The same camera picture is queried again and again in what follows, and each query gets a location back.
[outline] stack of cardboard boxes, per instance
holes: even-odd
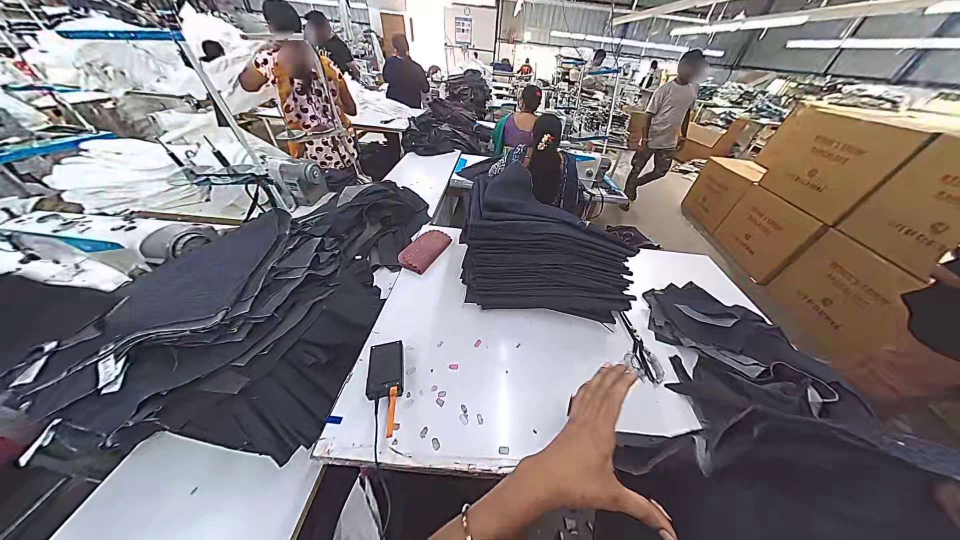
[[[853,361],[960,242],[957,134],[948,117],[807,105],[756,163],[711,159],[684,210],[834,362]]]

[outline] hand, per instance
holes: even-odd
[[[605,364],[573,398],[569,420],[538,454],[520,462],[516,474],[541,486],[550,508],[599,508],[630,514],[660,532],[677,537],[659,504],[627,489],[613,472],[616,419],[636,382],[629,367]]]

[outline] man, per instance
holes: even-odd
[[[677,78],[657,88],[647,103],[645,125],[640,128],[640,142],[630,161],[633,168],[627,175],[624,191],[631,201],[636,199],[636,189],[662,178],[673,163],[673,155],[684,147],[686,128],[690,123],[690,109],[697,99],[694,82],[707,71],[707,59],[702,51],[687,51],[677,66]],[[640,176],[640,171],[650,158],[654,170]]]
[[[320,47],[326,51],[326,55],[343,73],[349,73],[353,80],[360,82],[360,68],[353,61],[353,54],[350,48],[342,39],[333,33],[333,27],[330,26],[330,20],[322,12],[309,12],[304,15],[306,19],[306,28],[304,37],[308,43],[315,47]]]

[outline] power cord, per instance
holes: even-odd
[[[393,511],[393,505],[390,502],[390,490],[387,489],[387,481],[383,478],[383,470],[380,467],[380,458],[378,457],[377,452],[377,440],[380,438],[380,400],[373,401],[373,474],[369,475],[368,478],[376,478],[380,483],[380,488],[383,489],[383,497],[387,502],[387,519],[384,520],[383,525],[380,525],[379,520],[377,520],[376,526],[379,529],[380,540],[384,540],[387,536],[387,527],[390,526],[390,515]],[[367,508],[370,509],[371,514],[376,513],[379,517],[378,512],[373,511],[373,504],[370,502],[370,497],[367,495],[367,490],[364,489],[363,492],[364,498],[367,500]]]

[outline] woman sitting at sewing machine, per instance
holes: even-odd
[[[286,2],[265,2],[263,11],[273,33],[293,34],[302,29],[300,16]],[[323,78],[317,73],[317,58],[323,67]],[[276,88],[283,120],[289,128],[309,134],[324,133],[335,129],[339,117],[347,129],[346,137],[290,141],[287,144],[291,156],[315,160],[324,168],[351,166],[357,158],[356,139],[344,113],[353,116],[357,108],[333,62],[318,56],[306,41],[275,41],[258,52],[240,74],[240,86],[247,92],[256,92],[266,84]],[[323,84],[329,92],[324,91]]]

